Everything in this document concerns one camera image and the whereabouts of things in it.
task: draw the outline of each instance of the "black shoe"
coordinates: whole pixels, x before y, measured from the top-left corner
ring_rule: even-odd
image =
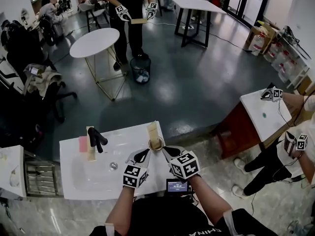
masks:
[[[149,55],[147,55],[146,53],[144,52],[141,52],[139,54],[132,54],[132,56],[134,56],[135,58],[138,58],[138,59],[148,59],[149,58]]]
[[[122,65],[125,65],[127,63],[128,63],[127,59],[122,61]],[[113,67],[114,67],[115,71],[118,71],[121,68],[121,66],[119,65],[119,63],[117,61],[115,62]]]

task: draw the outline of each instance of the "pink sponge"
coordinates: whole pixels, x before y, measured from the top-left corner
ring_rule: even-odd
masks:
[[[79,137],[79,151],[81,153],[86,153],[87,152],[87,147],[88,147],[88,144],[87,144],[87,137],[86,136],[80,136]]]

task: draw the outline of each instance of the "white t-shirt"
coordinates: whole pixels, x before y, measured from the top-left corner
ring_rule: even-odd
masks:
[[[306,111],[315,111],[315,95],[309,97],[304,105]],[[315,114],[313,114],[311,120],[307,120],[296,127],[291,127],[288,129],[292,135],[296,138],[299,137],[302,133],[308,135],[308,143],[305,149],[305,153],[308,158],[315,164]],[[290,165],[296,159],[292,159],[288,156],[288,153],[284,149],[284,133],[280,136],[279,141],[282,141],[277,145],[278,157],[283,165]],[[291,166],[286,166],[286,168],[292,174],[292,177],[297,177],[303,174],[303,171],[300,166],[300,162],[297,161]]]
[[[53,23],[59,22],[59,17],[54,13],[56,11],[56,8],[52,3],[45,4],[41,9],[39,10],[38,18],[41,18],[42,15],[47,15],[50,17],[53,21]]]

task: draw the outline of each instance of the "small display screen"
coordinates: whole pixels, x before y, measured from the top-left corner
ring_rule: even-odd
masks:
[[[187,182],[168,182],[167,191],[168,192],[186,192],[188,191]]]

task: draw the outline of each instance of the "wooden stick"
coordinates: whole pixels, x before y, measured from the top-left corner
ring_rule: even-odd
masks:
[[[94,126],[87,126],[87,153],[88,161],[95,161],[95,147],[91,147],[90,136],[88,134],[89,128],[94,128]]]
[[[145,24],[147,23],[148,19],[146,18],[139,18],[139,19],[132,19],[131,20],[131,24],[134,25],[134,24]]]

